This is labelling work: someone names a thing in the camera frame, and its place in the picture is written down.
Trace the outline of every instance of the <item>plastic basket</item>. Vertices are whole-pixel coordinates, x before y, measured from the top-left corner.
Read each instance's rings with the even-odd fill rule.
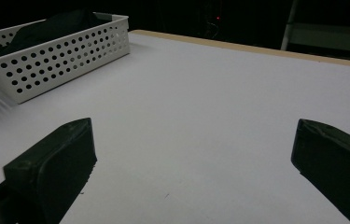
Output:
[[[129,54],[128,16],[94,14],[109,22],[0,57],[0,90],[21,104]],[[0,47],[31,23],[0,30]]]

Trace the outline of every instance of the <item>table edge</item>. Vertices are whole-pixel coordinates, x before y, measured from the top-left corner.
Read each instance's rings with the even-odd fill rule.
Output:
[[[350,66],[350,61],[344,60],[344,59],[309,55],[309,54],[296,53],[296,52],[290,52],[290,51],[284,51],[284,50],[278,50],[278,49],[259,48],[254,46],[227,43],[227,42],[221,42],[221,41],[210,40],[210,39],[202,39],[202,38],[191,37],[191,36],[172,35],[172,34],[166,34],[166,33],[160,33],[160,32],[148,31],[148,30],[132,30],[129,33],[136,34],[136,35],[154,36],[154,37],[163,38],[163,39],[182,41],[182,42],[205,45],[205,46],[222,48],[222,49],[235,49],[240,51],[275,55],[275,56],[281,56],[281,57],[304,59],[304,60],[315,61],[320,63],[335,63],[335,64]]]

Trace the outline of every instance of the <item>black cloth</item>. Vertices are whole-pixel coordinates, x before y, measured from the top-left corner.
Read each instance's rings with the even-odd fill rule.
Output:
[[[56,14],[44,21],[20,28],[9,45],[0,48],[0,57],[50,40],[90,29],[107,21],[98,20],[88,9]]]

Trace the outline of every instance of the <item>table surface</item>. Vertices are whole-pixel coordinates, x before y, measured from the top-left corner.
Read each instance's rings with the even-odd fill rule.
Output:
[[[65,223],[350,223],[290,161],[299,119],[350,134],[350,62],[147,31],[131,53],[17,105],[2,167],[91,118],[98,162]]]

